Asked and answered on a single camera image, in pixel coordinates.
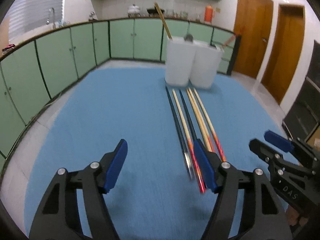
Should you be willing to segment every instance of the white plastic bin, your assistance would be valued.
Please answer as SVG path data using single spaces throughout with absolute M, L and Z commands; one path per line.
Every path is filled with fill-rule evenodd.
M 184 38 L 172 37 L 167 42 L 165 81 L 171 86 L 184 87 L 189 82 L 196 45 Z
M 195 60 L 190 74 L 192 85 L 208 89 L 212 86 L 217 74 L 224 50 L 201 41 L 194 41 L 197 47 Z

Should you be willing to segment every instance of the countertop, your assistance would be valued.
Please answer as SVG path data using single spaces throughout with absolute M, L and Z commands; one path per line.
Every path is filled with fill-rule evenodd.
M 87 22 L 80 22 L 80 23 L 70 24 L 70 25 L 67 25 L 67 26 L 63 26 L 63 27 L 60 27 L 60 28 L 56 28 L 56 29 L 52 29 L 52 30 L 43 32 L 41 34 L 33 36 L 32 38 L 30 38 L 30 39 L 28 39 L 26 41 L 23 41 L 23 42 L 19 43 L 18 45 L 16 45 L 14 47 L 14 49 L 11 49 L 10 51 L 5 53 L 4 55 L 1 55 L 0 56 L 0 61 L 2 61 L 5 57 L 9 56 L 11 53 L 16 51 L 17 49 L 19 49 L 19 48 L 23 47 L 24 45 L 28 44 L 29 42 L 32 42 L 32 41 L 34 41 L 36 39 L 39 39 L 39 38 L 41 38 L 43 36 L 46 36 L 46 35 L 50 34 L 50 33 L 54 33 L 56 31 L 60 31 L 60 30 L 66 29 L 66 28 L 70 28 L 70 27 L 78 26 L 78 25 L 83 25 L 83 24 L 88 24 L 88 23 L 106 22 L 106 21 L 115 21 L 115 20 L 125 20 L 125 19 L 159 19 L 159 17 L 155 17 L 155 16 L 152 16 L 152 17 L 150 17 L 150 16 L 142 16 L 142 17 L 130 17 L 130 18 L 122 17 L 122 18 L 112 18 L 112 19 L 104 19 L 104 20 L 92 20 L 92 21 L 87 21 Z M 230 32 L 230 33 L 234 33 L 231 30 L 227 30 L 227 29 L 224 29 L 224 28 L 221 28 L 221 27 L 218 27 L 218 26 L 214 26 L 214 25 L 209 24 L 209 23 L 196 22 L 194 20 L 183 19 L 183 18 L 175 18 L 175 17 L 165 17 L 165 19 L 167 19 L 167 20 L 186 21 L 186 22 L 191 22 L 191 23 L 196 23 L 196 24 L 201 24 L 201 25 L 212 26 L 212 27 L 215 27 L 215 28 L 219 28 L 220 30 L 224 30 L 224 31 L 227 31 L 227 32 Z

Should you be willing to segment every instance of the blue table mat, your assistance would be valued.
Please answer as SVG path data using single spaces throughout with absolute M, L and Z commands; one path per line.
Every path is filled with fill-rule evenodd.
M 248 143 L 253 138 L 264 140 L 266 130 L 281 132 L 254 97 L 224 75 L 216 76 L 210 90 L 198 92 L 227 160 L 238 169 L 259 167 L 268 173 L 267 165 L 249 150 Z M 201 138 L 184 90 L 183 94 Z M 201 195 L 196 181 L 188 179 L 163 68 L 96 70 L 78 84 L 33 166 L 25 198 L 27 233 L 57 169 L 81 170 L 113 151 L 121 138 L 128 142 L 128 155 L 115 188 L 104 196 L 120 238 L 201 238 L 217 195 L 209 190 Z M 297 163 L 289 154 L 284 158 Z M 82 191 L 77 195 L 84 234 L 91 236 Z M 239 228 L 242 203 L 243 192 L 239 191 L 230 236 Z

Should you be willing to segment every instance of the orange bottle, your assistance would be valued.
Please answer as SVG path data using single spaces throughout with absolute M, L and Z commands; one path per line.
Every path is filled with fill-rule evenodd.
M 213 18 L 213 8 L 211 5 L 207 5 L 204 11 L 204 21 L 212 22 L 212 18 Z

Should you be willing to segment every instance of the door frame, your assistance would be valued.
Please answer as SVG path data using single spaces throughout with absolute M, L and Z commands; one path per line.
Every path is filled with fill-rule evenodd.
M 270 53 L 270 56 L 269 56 L 269 59 L 268 59 L 268 63 L 267 63 L 267 67 L 265 69 L 265 71 L 263 72 L 263 77 L 261 79 L 261 84 L 264 86 L 264 82 L 265 82 L 265 78 L 266 78 L 266 74 L 267 74 L 267 70 L 268 70 L 268 67 L 269 67 L 269 62 L 271 60 L 271 56 L 272 56 L 272 53 L 273 53 L 273 49 L 274 49 L 274 46 L 275 46 L 275 41 L 276 41 L 276 38 L 277 38 L 277 35 L 279 34 L 279 22 L 280 22 L 280 8 L 281 7 L 295 7 L 295 8 L 301 8 L 303 10 L 303 23 L 304 23 L 304 28 L 303 28 L 303 41 L 302 41 L 302 47 L 301 47 L 301 50 L 300 50 L 300 55 L 299 55 L 299 60 L 298 60 L 298 63 L 297 63 L 297 66 L 296 66 L 296 69 L 293 73 L 293 76 L 292 76 L 292 79 L 295 75 L 295 72 L 297 70 L 297 67 L 299 65 L 299 62 L 300 62 L 300 57 L 301 57 L 301 52 L 302 52 L 302 48 L 303 48 L 303 42 L 304 42 L 304 38 L 305 38 L 305 33 L 306 33 L 306 8 L 304 5 L 301 5 L 301 4 L 289 4 L 289 3 L 279 3 L 279 6 L 278 6 L 278 19 L 277 19 L 277 26 L 276 26 L 276 33 L 275 33 L 275 36 L 274 36 L 274 40 L 273 40 L 273 44 L 272 44 L 272 49 L 271 49 L 271 53 Z M 281 101 L 280 102 L 277 102 L 279 105 L 281 104 L 283 98 L 285 97 L 289 87 L 287 88 L 284 96 L 282 97 Z

